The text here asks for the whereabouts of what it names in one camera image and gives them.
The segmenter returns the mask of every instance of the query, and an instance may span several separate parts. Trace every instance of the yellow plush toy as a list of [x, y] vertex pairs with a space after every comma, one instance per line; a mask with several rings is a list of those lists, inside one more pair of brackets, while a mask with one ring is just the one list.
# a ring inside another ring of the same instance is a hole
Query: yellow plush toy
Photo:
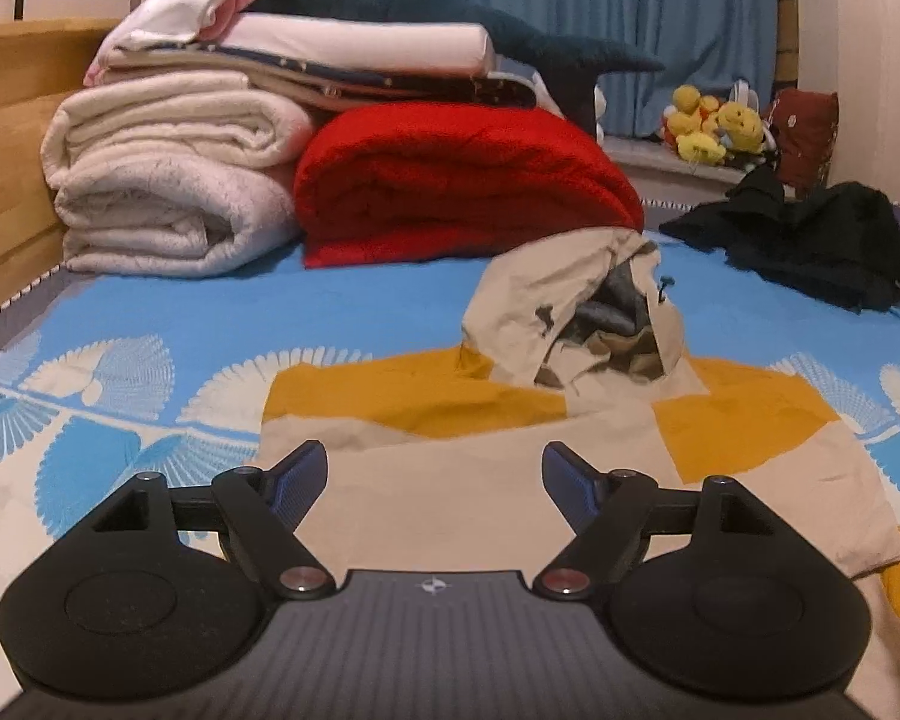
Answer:
[[747, 108], [743, 103], [724, 103], [717, 111], [716, 119], [723, 146], [748, 154], [763, 153], [763, 122], [754, 109]]
[[719, 165], [727, 156], [727, 150], [706, 132], [677, 136], [677, 153], [684, 162], [700, 165]]
[[663, 111], [662, 137], [673, 148], [677, 146], [679, 135], [690, 135], [693, 132], [706, 132], [716, 138], [716, 122], [711, 122], [712, 115], [720, 107], [720, 100], [713, 95], [701, 97], [696, 86], [684, 84], [674, 90], [673, 104]]

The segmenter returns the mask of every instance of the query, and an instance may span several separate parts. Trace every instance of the stuffed shark toy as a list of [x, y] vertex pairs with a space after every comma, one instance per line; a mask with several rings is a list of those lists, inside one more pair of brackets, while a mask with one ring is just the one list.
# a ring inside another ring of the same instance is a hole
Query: stuffed shark toy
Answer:
[[564, 116], [594, 138], [599, 76], [663, 70], [655, 56], [626, 43], [549, 35], [470, 0], [257, 0], [247, 10], [351, 22], [480, 23], [496, 52], [535, 68]]

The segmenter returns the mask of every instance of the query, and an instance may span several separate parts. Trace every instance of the folded white blanket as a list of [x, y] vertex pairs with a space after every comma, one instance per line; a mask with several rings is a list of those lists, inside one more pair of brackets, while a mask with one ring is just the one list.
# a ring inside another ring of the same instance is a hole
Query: folded white blanket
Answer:
[[53, 115], [40, 158], [53, 189], [71, 170], [145, 152], [197, 154], [228, 165], [295, 159], [314, 134], [293, 100], [251, 88], [238, 71], [180, 71], [86, 89]]
[[70, 174], [56, 213], [66, 266], [98, 274], [223, 274], [298, 234], [271, 175], [187, 154], [133, 154]]

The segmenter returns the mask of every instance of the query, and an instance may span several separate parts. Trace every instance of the red comforter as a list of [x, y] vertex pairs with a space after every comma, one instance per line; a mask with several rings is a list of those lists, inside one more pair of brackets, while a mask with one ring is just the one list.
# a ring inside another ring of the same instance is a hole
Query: red comforter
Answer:
[[600, 146], [543, 110], [385, 103], [307, 146], [293, 185], [308, 268], [488, 255], [580, 227], [643, 228]]

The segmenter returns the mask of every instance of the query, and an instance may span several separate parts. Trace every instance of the stuffed toy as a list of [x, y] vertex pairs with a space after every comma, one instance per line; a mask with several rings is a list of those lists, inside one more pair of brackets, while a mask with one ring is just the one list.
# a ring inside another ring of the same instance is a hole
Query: stuffed toy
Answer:
[[714, 135], [717, 124], [711, 119], [719, 107], [720, 100], [712, 95], [701, 95], [697, 87], [689, 84], [679, 86], [674, 90], [673, 104], [663, 111], [663, 127], [659, 135], [674, 149], [680, 135], [693, 132]]
[[754, 109], [743, 103], [724, 103], [717, 111], [716, 119], [720, 143], [725, 148], [748, 154], [763, 153], [763, 121]]
[[626, 43], [550, 35], [470, 0], [256, 0], [247, 12], [351, 22], [480, 23], [496, 52], [535, 68], [564, 116], [592, 138], [597, 134], [593, 87], [599, 76], [663, 70], [655, 56]]
[[684, 162], [719, 165], [727, 156], [727, 149], [704, 132], [691, 132], [677, 136], [677, 154]]

